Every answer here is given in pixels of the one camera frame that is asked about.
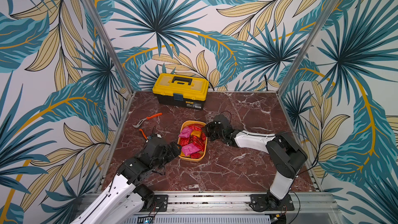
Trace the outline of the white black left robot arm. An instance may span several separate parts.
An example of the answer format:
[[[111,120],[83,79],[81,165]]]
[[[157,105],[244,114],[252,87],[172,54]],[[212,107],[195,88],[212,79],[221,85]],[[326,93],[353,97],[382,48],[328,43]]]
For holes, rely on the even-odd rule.
[[[106,189],[72,223],[121,224],[142,209],[150,209],[154,192],[143,181],[180,154],[181,146],[176,142],[151,135],[144,148],[123,162]]]

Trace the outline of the pink tea bag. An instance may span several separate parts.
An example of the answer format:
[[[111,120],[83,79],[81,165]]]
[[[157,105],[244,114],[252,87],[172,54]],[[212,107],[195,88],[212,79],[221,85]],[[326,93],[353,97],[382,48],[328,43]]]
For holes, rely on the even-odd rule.
[[[192,131],[193,129],[190,126],[184,127],[178,137],[182,139],[188,139],[191,136]]]
[[[190,156],[193,153],[201,151],[200,148],[195,146],[194,143],[187,144],[186,146],[182,146],[181,151],[183,152],[184,156]]]

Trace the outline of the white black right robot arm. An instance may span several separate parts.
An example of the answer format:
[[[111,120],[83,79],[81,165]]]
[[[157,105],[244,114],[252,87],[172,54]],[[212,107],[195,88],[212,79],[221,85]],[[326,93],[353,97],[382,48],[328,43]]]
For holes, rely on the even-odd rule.
[[[260,134],[234,129],[223,114],[207,123],[202,131],[211,141],[220,140],[236,148],[249,148],[269,154],[277,172],[268,190],[271,199],[281,201],[288,192],[308,156],[289,133]]]

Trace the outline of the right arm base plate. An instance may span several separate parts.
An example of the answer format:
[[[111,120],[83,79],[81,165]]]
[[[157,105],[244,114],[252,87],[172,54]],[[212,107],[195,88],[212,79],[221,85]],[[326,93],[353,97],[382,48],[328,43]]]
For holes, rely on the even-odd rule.
[[[286,195],[282,200],[270,194],[250,195],[250,208],[255,212],[280,211],[282,213],[295,210],[290,195]]]

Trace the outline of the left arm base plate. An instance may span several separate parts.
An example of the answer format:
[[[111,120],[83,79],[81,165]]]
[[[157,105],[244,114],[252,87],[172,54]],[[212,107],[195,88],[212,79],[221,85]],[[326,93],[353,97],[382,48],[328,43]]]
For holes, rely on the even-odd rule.
[[[144,212],[166,212],[169,195],[153,195],[142,198],[144,205],[140,213]]]

